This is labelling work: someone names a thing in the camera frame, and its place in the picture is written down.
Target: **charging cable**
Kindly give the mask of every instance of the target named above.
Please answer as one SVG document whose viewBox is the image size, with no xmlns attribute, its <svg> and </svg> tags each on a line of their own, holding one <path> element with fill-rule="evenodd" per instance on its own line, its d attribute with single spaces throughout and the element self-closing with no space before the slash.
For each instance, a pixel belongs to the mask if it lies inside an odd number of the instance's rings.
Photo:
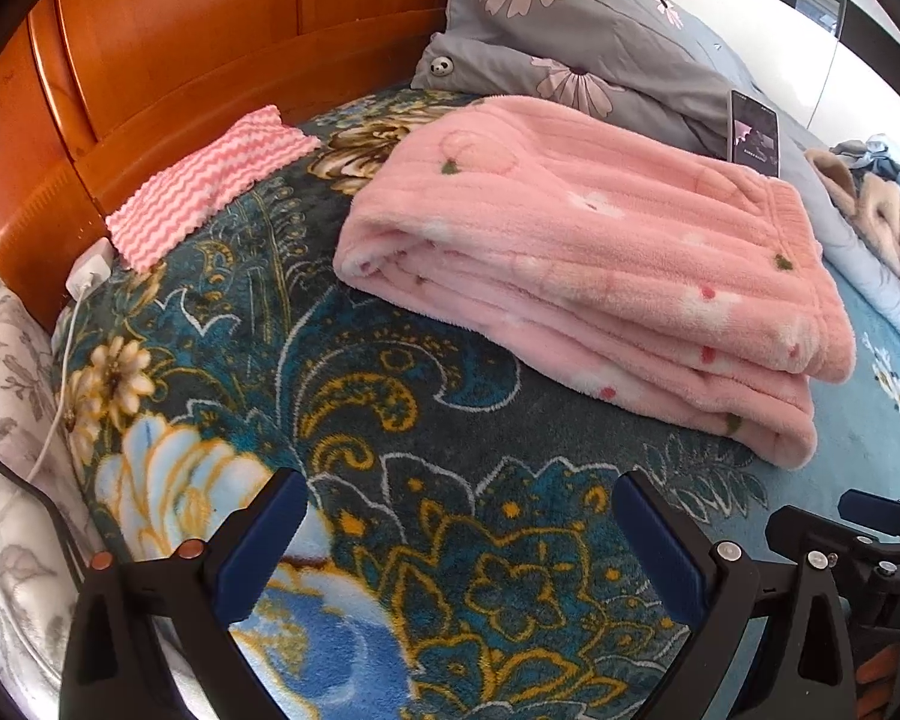
<svg viewBox="0 0 900 720">
<path fill-rule="evenodd" d="M 44 460 L 46 459 L 47 453 L 50 450 L 50 443 L 53 441 L 53 436 L 56 434 L 58 427 L 60 425 L 60 420 L 63 419 L 63 412 L 66 408 L 66 396 L 67 396 L 67 367 L 70 362 L 70 355 L 73 350 L 73 342 L 74 342 L 74 330 L 77 328 L 77 313 L 80 310 L 80 305 L 83 303 L 84 298 L 90 293 L 90 290 L 93 288 L 92 281 L 87 281 L 80 288 L 79 295 L 77 296 L 77 305 L 74 306 L 74 312 L 70 317 L 70 328 L 67 333 L 67 343 L 63 348 L 63 360 L 61 364 L 61 381 L 60 381 L 60 399 L 58 408 L 56 408 L 56 414 L 53 415 L 53 422 L 50 423 L 50 431 L 47 433 L 47 438 L 43 442 L 43 446 L 40 449 L 40 453 L 37 455 L 36 463 L 34 463 L 34 467 L 26 474 L 26 483 L 31 483 L 37 474 L 39 474 L 41 467 L 43 466 Z M 0 508 L 0 523 L 4 520 L 4 517 L 7 515 L 7 512 L 10 510 L 10 507 L 16 501 L 17 496 L 21 493 L 20 488 L 17 488 L 10 496 L 10 500 L 7 501 Z M 7 618 L 10 620 L 10 627 L 12 627 L 13 632 L 20 638 L 20 641 L 23 643 L 24 648 L 28 652 L 28 654 L 34 659 L 34 662 L 40 667 L 40 669 L 44 672 L 44 675 L 50 680 L 51 683 L 58 685 L 60 682 L 60 673 L 58 669 L 53 666 L 53 664 L 48 661 L 46 656 L 39 651 L 35 646 L 34 642 L 31 641 L 29 636 L 23 630 L 23 627 L 20 624 L 20 621 L 17 619 L 16 614 L 13 611 L 13 605 L 10 603 L 10 597 L 7 595 L 7 590 L 4 588 L 2 583 L 0 582 L 0 597 L 2 603 L 4 603 L 5 611 L 7 612 Z"/>
</svg>

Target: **panda button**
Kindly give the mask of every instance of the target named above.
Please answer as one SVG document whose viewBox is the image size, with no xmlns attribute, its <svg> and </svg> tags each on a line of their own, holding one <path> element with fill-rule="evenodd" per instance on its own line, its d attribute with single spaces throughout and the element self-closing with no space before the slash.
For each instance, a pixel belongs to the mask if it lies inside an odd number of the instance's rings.
<svg viewBox="0 0 900 720">
<path fill-rule="evenodd" d="M 438 56 L 430 63 L 430 73 L 442 79 L 453 73 L 453 59 L 448 56 Z"/>
</svg>

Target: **blue gripper pad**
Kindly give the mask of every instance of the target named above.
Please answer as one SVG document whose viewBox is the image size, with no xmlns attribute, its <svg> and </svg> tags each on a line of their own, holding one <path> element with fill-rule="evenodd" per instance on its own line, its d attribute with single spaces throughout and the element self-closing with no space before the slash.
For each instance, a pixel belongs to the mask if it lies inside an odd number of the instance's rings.
<svg viewBox="0 0 900 720">
<path fill-rule="evenodd" d="M 861 490 L 847 490 L 840 496 L 837 511 L 847 522 L 855 522 L 888 536 L 900 536 L 900 501 Z"/>
<path fill-rule="evenodd" d="M 250 617 L 306 512 L 307 483 L 292 473 L 218 570 L 214 612 L 221 624 Z"/>
<path fill-rule="evenodd" d="M 640 488 L 621 476 L 613 486 L 613 513 L 663 608 L 696 631 L 707 613 L 706 581 Z"/>
</svg>

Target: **smartphone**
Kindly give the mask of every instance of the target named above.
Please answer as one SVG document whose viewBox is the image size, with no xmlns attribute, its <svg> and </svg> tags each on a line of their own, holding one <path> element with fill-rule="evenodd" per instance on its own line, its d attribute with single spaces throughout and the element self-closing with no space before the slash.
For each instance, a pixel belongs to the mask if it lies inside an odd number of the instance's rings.
<svg viewBox="0 0 900 720">
<path fill-rule="evenodd" d="M 727 161 L 780 176 L 780 132 L 776 111 L 736 89 L 730 91 Z"/>
</svg>

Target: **wooden headboard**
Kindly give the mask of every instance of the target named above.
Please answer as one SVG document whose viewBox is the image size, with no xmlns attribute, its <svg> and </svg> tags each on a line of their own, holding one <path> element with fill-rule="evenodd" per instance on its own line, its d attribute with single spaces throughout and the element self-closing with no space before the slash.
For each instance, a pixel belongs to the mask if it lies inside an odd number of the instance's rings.
<svg viewBox="0 0 900 720">
<path fill-rule="evenodd" d="M 0 276 L 50 327 L 74 259 L 150 175 L 275 103 L 408 79 L 445 0 L 40 0 L 0 56 Z"/>
</svg>

